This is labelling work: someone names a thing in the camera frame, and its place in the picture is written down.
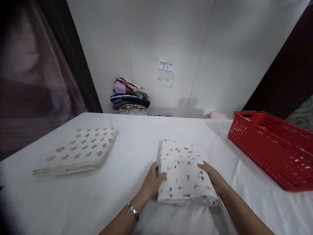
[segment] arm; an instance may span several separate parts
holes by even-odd
[[[166,177],[166,172],[157,176],[158,167],[154,162],[137,195],[131,199],[132,206],[141,214],[148,201],[157,193],[161,183]],[[136,220],[130,208],[126,205],[119,214],[99,233],[105,234],[131,234],[136,226]]]
[[[240,235],[274,235],[223,177],[212,166],[203,162],[204,164],[198,164],[198,167],[209,174],[214,189],[223,201],[238,233]]]

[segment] basket handle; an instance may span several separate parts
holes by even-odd
[[[296,145],[296,148],[297,148],[297,149],[300,149],[301,151],[303,151],[303,152],[305,152],[305,153],[307,153],[307,154],[309,154],[310,156],[313,157],[313,154],[312,154],[312,153],[310,153],[310,152],[308,152],[308,151],[306,151],[306,150],[300,148],[298,145]]]
[[[249,119],[245,118],[244,116],[241,116],[241,115],[240,115],[239,113],[237,113],[237,112],[234,112],[234,114],[236,114],[236,115],[238,115],[238,116],[242,117],[243,119],[246,119],[246,120],[247,120],[247,121],[249,121],[249,122],[254,123],[254,121],[251,121],[251,120],[249,120]]]
[[[285,121],[285,122],[288,122],[288,121],[286,121],[285,119],[282,119],[282,118],[280,118],[280,117],[277,117],[277,116],[275,116],[275,115],[273,115],[273,114],[269,114],[269,113],[267,113],[267,112],[263,112],[263,111],[241,111],[241,113],[243,113],[243,112],[247,112],[247,113],[264,113],[264,114],[267,114],[267,115],[269,115],[269,116],[272,116],[272,117],[274,117],[274,118],[277,118],[277,119],[279,119],[279,120],[282,120],[282,121]]]
[[[271,115],[271,114],[269,114],[269,113],[267,113],[267,112],[263,112],[263,111],[260,111],[260,112],[257,112],[257,111],[242,111],[242,112],[247,112],[247,113],[264,113],[264,114],[270,115],[270,116],[272,116],[272,117],[278,118],[278,119],[280,119],[280,120],[282,120],[282,121],[285,121],[284,119],[282,119],[282,118],[280,118],[280,117]],[[240,115],[238,112],[234,112],[234,114],[235,114],[235,115],[238,115],[238,116],[240,116],[240,117],[242,117],[243,119],[247,120],[248,122],[252,122],[252,123],[253,123],[253,121],[251,121],[251,120],[245,118],[244,116]],[[313,154],[312,154],[312,153],[310,153],[310,152],[304,150],[303,148],[300,148],[298,145],[296,145],[295,147],[296,147],[297,149],[299,149],[299,150],[301,150],[301,151],[303,151],[303,152],[305,152],[305,153],[307,153],[307,154],[309,154],[310,156],[313,157]]]

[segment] purple curtain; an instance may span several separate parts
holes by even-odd
[[[16,6],[0,43],[3,160],[87,109],[36,1]]]

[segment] stack of folded clothes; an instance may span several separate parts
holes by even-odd
[[[134,84],[127,78],[117,77],[110,97],[114,110],[122,114],[147,115],[149,107],[149,94],[141,86]]]

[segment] person's left hand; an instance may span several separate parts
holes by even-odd
[[[139,193],[143,198],[149,201],[159,190],[159,187],[163,180],[165,179],[167,173],[164,172],[157,176],[156,171],[158,170],[158,166],[156,166],[157,162],[154,162],[150,170],[139,190]]]

